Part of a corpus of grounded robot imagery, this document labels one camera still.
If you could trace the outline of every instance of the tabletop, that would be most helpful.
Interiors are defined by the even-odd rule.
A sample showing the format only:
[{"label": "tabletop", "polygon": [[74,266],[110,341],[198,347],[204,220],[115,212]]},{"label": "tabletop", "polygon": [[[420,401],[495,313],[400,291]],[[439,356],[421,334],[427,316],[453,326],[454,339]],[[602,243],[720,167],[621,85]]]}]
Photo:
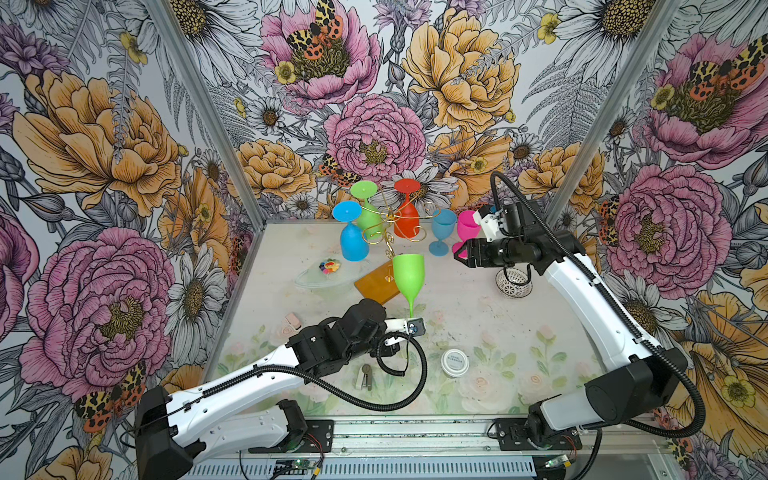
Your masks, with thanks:
[{"label": "tabletop", "polygon": [[[341,316],[362,295],[352,283],[323,289],[299,288],[294,280],[322,260],[341,261],[340,269],[355,268],[340,254],[341,223],[271,223],[267,225],[253,268],[233,314],[218,358],[212,359],[209,379],[217,378],[284,344],[296,331],[285,320],[294,313],[304,326],[329,316]],[[451,255],[429,253],[430,233],[421,242],[397,238],[395,252],[425,257],[425,285],[415,301],[427,333],[418,337],[427,356],[428,381],[422,394],[397,413],[403,415],[515,414],[556,393],[583,388],[602,372],[594,350],[576,315],[554,287],[534,274],[525,298],[503,294],[495,283],[498,269],[469,269]],[[445,242],[458,241],[453,235]],[[374,270],[387,261],[383,245],[371,246],[360,265]],[[407,317],[408,303],[398,295],[384,307],[388,317]],[[469,357],[469,371],[448,377],[440,366],[447,349]],[[404,399],[419,381],[419,357],[410,349],[406,376],[384,373],[369,356],[354,359],[325,380],[363,400],[392,403]],[[394,369],[406,364],[405,349],[385,362]],[[373,387],[355,389],[362,365],[372,370]],[[313,384],[262,402],[255,409],[295,399],[304,415],[370,415]]]}]

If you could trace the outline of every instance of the lime green goblet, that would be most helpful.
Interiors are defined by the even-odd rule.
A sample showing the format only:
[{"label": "lime green goblet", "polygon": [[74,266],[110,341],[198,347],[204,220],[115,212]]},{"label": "lime green goblet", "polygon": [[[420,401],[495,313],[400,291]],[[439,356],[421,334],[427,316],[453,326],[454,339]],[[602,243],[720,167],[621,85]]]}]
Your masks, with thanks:
[{"label": "lime green goblet", "polygon": [[413,318],[413,302],[424,286],[424,256],[417,253],[395,255],[392,259],[395,285],[408,300],[410,318]]},{"label": "lime green goblet", "polygon": [[376,195],[378,189],[376,184],[370,180],[355,182],[352,188],[349,189],[353,197],[362,200],[362,213],[357,219],[357,226],[365,233],[368,240],[376,240],[384,233],[382,217],[380,214],[375,213],[378,210],[368,201],[370,197]]}]

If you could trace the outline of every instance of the white basket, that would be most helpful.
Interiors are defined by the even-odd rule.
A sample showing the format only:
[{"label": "white basket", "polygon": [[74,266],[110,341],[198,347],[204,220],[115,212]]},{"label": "white basket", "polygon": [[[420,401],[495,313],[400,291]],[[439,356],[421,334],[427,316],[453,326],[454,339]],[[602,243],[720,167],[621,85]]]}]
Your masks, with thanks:
[{"label": "white basket", "polygon": [[[516,268],[508,268],[507,276],[511,281],[517,283],[523,283],[528,279],[528,276],[525,273]],[[504,276],[503,268],[499,270],[498,273],[496,273],[496,286],[499,290],[502,291],[502,293],[512,298],[522,298],[527,296],[531,290],[533,290],[533,285],[531,282],[528,282],[522,286],[509,283],[506,276]]]}]

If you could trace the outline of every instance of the metal post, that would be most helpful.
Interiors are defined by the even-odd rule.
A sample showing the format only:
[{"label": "metal post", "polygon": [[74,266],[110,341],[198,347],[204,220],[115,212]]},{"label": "metal post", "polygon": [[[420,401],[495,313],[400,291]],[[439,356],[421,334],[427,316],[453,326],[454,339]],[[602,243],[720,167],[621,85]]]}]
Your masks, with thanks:
[{"label": "metal post", "polygon": [[672,23],[680,3],[681,0],[657,0],[651,9],[629,58],[617,73],[616,81],[600,106],[598,115],[587,132],[587,137],[581,142],[581,148],[576,154],[571,169],[565,175],[562,185],[547,209],[547,223],[550,226],[554,226],[558,215],[576,190],[581,177],[584,176],[592,158],[598,152],[605,132],[611,128],[616,112],[621,109],[621,102],[629,95],[630,88],[643,71],[648,56],[658,49],[659,41]]},{"label": "metal post", "polygon": [[168,54],[173,59],[176,75],[180,80],[183,79],[184,85],[197,107],[197,112],[200,114],[208,133],[210,133],[214,146],[219,151],[224,167],[232,178],[235,188],[240,192],[240,199],[243,201],[243,206],[251,223],[257,229],[257,233],[260,232],[264,228],[265,216],[262,214],[255,196],[251,193],[250,184],[245,178],[243,168],[235,157],[232,140],[230,140],[224,123],[219,117],[216,105],[205,85],[203,74],[197,68],[197,60],[188,48],[173,9],[167,0],[145,2],[145,5]]}]

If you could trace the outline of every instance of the jar lid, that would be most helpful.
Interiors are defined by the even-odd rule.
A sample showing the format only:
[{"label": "jar lid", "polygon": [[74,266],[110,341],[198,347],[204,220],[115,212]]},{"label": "jar lid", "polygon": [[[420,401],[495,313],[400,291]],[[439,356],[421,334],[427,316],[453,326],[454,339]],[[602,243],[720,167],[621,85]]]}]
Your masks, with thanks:
[{"label": "jar lid", "polygon": [[459,349],[450,349],[442,354],[440,366],[446,375],[459,377],[469,370],[469,358]]}]

